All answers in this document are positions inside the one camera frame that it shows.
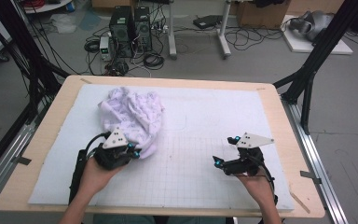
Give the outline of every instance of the crumpled white cloth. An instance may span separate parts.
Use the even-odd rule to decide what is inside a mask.
[[[164,107],[155,92],[138,94],[126,87],[113,89],[99,107],[103,130],[112,132],[116,127],[122,130],[127,140],[142,149],[140,159],[157,150],[155,140],[161,128]]]

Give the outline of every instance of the metal rail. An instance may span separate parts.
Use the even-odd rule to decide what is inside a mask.
[[[328,213],[332,221],[336,224],[348,224],[348,220],[345,217],[344,211],[338,201],[338,197],[333,190],[333,186],[330,183],[328,175],[322,164],[322,160],[319,157],[318,150],[313,144],[310,135],[306,134],[301,126],[301,112],[297,105],[288,104],[282,101],[283,107],[286,110],[286,114],[292,122],[293,130],[296,133],[298,143],[302,145],[304,155],[307,157],[306,162],[308,163],[310,170],[315,174],[315,177],[321,179],[321,184],[317,184],[323,195],[324,202],[328,209]]]
[[[16,159],[21,155],[25,147],[31,141],[34,136],[35,129],[36,127],[34,122],[30,125],[24,124],[7,148],[7,152],[5,152],[4,156],[0,160],[0,185],[3,181],[5,181],[5,179],[7,179],[7,175],[16,166]]]

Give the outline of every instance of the computer tower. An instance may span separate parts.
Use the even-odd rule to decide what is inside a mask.
[[[152,35],[150,30],[149,7],[136,7],[133,10],[135,29],[138,37],[138,48],[144,51],[152,50]]]
[[[127,58],[132,57],[133,52],[131,44],[136,37],[136,33],[130,6],[117,6],[113,8],[109,29],[114,44],[119,46],[119,48],[117,48],[117,56]]]

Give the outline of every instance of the desk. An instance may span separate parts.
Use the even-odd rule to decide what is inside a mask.
[[[57,133],[66,115],[70,111],[78,91],[84,84],[107,84],[123,86],[182,87],[197,89],[258,91],[265,109],[270,130],[275,138],[276,148],[281,158],[282,168],[290,186],[295,210],[281,213],[282,217],[323,217],[322,206],[316,188],[311,179],[301,177],[300,171],[308,171],[292,127],[282,107],[278,93],[271,84],[240,83],[222,81],[201,81],[135,77],[68,77],[56,99],[44,117],[33,140],[23,154],[31,159],[28,165],[19,164],[0,194],[2,211],[43,211],[62,212],[66,206],[28,204],[44,159],[51,149]],[[184,216],[220,216],[220,217],[258,217],[259,213],[243,210],[218,209],[172,209],[172,208],[130,208],[90,206],[90,213],[121,213],[146,215],[184,215]]]
[[[174,6],[174,0],[170,0],[170,32],[168,34],[168,42],[170,45],[170,56],[173,59],[176,59],[176,46],[175,46],[175,36],[173,33],[173,6]],[[223,19],[222,19],[222,27],[221,29],[217,29],[217,36],[219,38],[219,42],[223,49],[223,57],[224,59],[229,57],[231,55],[231,51],[229,50],[228,43],[226,41],[225,37],[225,31],[226,31],[226,25],[227,25],[227,19],[228,19],[228,13],[229,9],[231,7],[231,0],[226,0],[224,3],[224,10],[223,10]]]

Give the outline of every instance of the white plastic part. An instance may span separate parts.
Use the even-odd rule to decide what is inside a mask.
[[[115,128],[103,143],[103,148],[124,147],[127,144],[128,141],[124,133],[119,128]]]
[[[261,147],[274,143],[274,139],[263,137],[257,134],[245,133],[243,137],[238,141],[237,147]]]

